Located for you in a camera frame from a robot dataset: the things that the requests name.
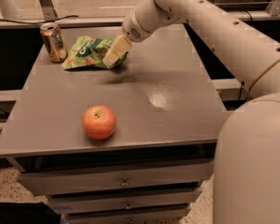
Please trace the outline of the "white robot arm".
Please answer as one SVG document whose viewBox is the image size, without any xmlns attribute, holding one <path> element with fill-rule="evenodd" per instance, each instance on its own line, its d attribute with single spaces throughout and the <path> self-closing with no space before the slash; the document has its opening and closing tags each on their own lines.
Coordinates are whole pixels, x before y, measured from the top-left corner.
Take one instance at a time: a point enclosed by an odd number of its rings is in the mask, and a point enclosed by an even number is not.
<svg viewBox="0 0 280 224">
<path fill-rule="evenodd" d="M 214 224 L 280 224 L 280 43 L 207 0 L 144 0 L 125 19 L 104 63 L 181 19 L 245 84 L 251 101 L 217 139 Z"/>
</svg>

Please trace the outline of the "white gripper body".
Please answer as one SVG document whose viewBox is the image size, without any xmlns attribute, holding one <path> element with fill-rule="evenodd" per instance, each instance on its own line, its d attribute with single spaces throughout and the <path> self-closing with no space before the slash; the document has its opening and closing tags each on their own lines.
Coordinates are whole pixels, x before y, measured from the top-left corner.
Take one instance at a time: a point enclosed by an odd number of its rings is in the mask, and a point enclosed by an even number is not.
<svg viewBox="0 0 280 224">
<path fill-rule="evenodd" d="M 163 26 L 165 18 L 163 10 L 154 0 L 143 0 L 122 23 L 122 32 L 132 42 L 142 42 Z"/>
</svg>

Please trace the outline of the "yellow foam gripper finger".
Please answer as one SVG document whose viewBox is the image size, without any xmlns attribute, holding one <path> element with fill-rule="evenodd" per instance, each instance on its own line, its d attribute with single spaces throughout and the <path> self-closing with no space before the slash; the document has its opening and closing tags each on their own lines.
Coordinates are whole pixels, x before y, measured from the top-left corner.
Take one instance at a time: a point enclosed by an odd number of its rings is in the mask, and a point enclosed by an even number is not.
<svg viewBox="0 0 280 224">
<path fill-rule="evenodd" d="M 106 52 L 103 63 L 110 67 L 119 58 L 126 54 L 132 47 L 131 39 L 126 35 L 118 35 L 112 42 L 111 47 Z"/>
</svg>

